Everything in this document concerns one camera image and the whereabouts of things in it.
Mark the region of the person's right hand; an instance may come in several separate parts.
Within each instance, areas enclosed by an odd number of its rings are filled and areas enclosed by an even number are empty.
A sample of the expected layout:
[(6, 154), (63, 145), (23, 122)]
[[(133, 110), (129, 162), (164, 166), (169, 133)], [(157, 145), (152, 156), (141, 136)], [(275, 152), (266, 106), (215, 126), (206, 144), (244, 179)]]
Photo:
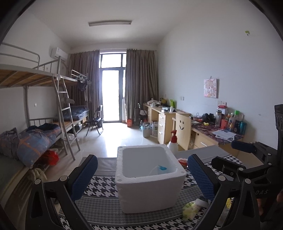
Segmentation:
[(259, 215), (275, 216), (282, 212), (282, 190), (277, 195), (276, 199), (269, 199), (267, 197), (257, 199)]

